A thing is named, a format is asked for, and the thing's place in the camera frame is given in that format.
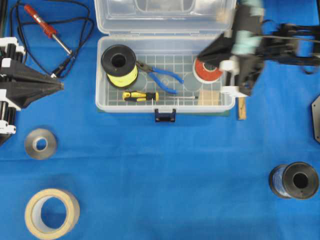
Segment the blue tablecloth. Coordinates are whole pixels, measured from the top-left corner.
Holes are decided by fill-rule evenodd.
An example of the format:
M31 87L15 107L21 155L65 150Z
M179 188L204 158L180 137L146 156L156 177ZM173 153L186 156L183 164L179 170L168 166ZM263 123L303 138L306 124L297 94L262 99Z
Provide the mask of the blue tablecloth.
M74 5L26 2L47 21L86 14ZM83 2L95 19L94 1ZM266 19L276 23L319 24L315 0L268 0L264 6ZM20 12L23 21L31 20ZM81 24L56 26L72 48ZM25 32L30 49L48 69L64 60L63 49L38 26L26 26ZM268 185L270 171L279 164L303 161L320 173L311 113L320 95L319 73L305 75L296 66L267 62L247 98L246 121L237 121L234 108L230 117L178 115L174 124L159 124L153 114L97 111L102 36L95 26L64 81L65 90L19 112L16 135L0 148L1 239L35 239L24 211L46 188L66 189L80 203L78 224L65 240L320 238L319 193L309 200L284 200ZM30 59L27 64L38 69ZM49 160L25 153L25 137L38 127L58 139Z

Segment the yellow wire spool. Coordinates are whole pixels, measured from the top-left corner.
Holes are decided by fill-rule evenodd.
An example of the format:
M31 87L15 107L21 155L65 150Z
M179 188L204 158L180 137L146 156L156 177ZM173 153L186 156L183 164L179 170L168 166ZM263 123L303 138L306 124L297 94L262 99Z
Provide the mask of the yellow wire spool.
M118 88L127 88L127 86L130 86L135 79L138 77L138 68L137 66L134 67L134 69L125 76L112 76L110 74L107 74L108 80L111 82L113 86L116 86Z
M112 45L101 57L101 65L109 83L118 89L127 89L138 78L136 55L125 45Z

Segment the masking tape roll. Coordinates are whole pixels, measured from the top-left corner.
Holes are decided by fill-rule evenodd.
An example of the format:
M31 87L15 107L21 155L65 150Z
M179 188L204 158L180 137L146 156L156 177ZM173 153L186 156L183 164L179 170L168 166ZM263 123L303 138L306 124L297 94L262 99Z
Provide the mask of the masking tape roll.
M57 198L63 202L66 209L66 217L59 228L46 226L41 218L41 209L44 203ZM78 222L80 207L77 199L68 191L48 188L36 193L28 202L24 220L26 227L35 237L41 240L54 240L70 232Z

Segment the robotic arm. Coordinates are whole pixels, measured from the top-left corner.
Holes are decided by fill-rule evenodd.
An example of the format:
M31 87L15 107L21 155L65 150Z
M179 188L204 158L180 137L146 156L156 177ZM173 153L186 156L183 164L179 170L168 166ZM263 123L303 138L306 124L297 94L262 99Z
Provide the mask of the robotic arm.
M250 96L265 60L302 67L320 66L320 26L281 24L271 35L263 35L263 16L260 0L243 0L236 8L231 30L221 34L197 56L199 61L228 72L222 92L235 97ZM297 56L299 41L314 43L311 56Z

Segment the metal bracket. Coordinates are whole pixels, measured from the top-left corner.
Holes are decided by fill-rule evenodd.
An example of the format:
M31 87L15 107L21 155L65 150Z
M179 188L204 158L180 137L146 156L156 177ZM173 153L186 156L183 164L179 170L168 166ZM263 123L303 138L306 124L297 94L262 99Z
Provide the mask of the metal bracket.
M155 122L176 122L176 110L173 109L172 112L161 112L159 113L159 109L154 110Z
M315 140L320 143L320 96L312 103L313 131Z

